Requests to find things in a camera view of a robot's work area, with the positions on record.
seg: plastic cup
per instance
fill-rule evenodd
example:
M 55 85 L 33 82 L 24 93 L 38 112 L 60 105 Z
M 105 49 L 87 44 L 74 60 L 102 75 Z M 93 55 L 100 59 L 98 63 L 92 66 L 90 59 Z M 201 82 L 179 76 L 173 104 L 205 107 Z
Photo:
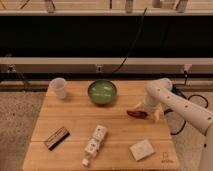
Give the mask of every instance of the plastic cup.
M 59 99 L 64 99 L 67 96 L 66 84 L 67 82 L 64 78 L 55 78 L 50 82 L 49 86 Z

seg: black panel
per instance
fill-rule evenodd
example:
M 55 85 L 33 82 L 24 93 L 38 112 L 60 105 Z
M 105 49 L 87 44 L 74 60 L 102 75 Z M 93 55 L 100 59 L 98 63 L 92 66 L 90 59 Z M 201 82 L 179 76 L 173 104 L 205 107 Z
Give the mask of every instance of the black panel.
M 141 17 L 0 17 L 0 55 L 122 57 Z M 151 17 L 132 52 L 137 57 L 212 57 L 213 17 Z

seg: dark wooden block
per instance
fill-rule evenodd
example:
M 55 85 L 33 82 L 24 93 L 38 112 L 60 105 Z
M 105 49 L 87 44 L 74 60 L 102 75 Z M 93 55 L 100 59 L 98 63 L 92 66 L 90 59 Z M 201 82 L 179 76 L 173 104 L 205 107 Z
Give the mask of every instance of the dark wooden block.
M 53 135 L 51 135 L 44 144 L 47 146 L 49 150 L 53 150 L 60 142 L 62 142 L 66 137 L 68 137 L 70 133 L 67 131 L 65 127 L 60 128 Z

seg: wooden table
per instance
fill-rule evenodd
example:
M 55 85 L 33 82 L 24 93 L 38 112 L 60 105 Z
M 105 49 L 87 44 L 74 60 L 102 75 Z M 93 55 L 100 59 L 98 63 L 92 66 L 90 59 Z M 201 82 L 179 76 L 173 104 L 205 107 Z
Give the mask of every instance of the wooden table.
M 167 122 L 161 115 L 154 124 L 151 120 L 129 117 L 126 110 L 136 105 L 144 96 L 144 81 L 113 81 L 118 89 L 114 103 L 100 107 L 87 96 L 91 81 L 68 83 L 68 97 L 56 98 L 54 92 L 46 93 L 26 158 L 24 171 L 71 171 L 71 170 L 176 170 L 179 162 L 170 136 Z M 84 148 L 95 127 L 108 128 L 108 136 L 99 155 L 90 168 L 82 166 Z M 71 133 L 53 151 L 44 141 L 60 127 Z M 148 138 L 155 154 L 136 162 L 129 147 Z

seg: terrazzo floor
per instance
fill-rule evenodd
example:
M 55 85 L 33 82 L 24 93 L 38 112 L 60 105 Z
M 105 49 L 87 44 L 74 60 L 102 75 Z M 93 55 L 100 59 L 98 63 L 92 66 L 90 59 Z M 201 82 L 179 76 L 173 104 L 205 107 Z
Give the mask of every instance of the terrazzo floor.
M 196 92 L 209 100 L 213 109 L 213 92 Z M 0 92 L 0 171 L 19 171 L 29 145 L 34 125 L 45 93 Z M 193 102 L 204 106 L 200 98 Z M 171 131 L 177 130 L 183 120 L 175 113 L 167 116 Z M 189 124 L 173 136 L 181 167 L 179 171 L 196 171 L 204 137 Z

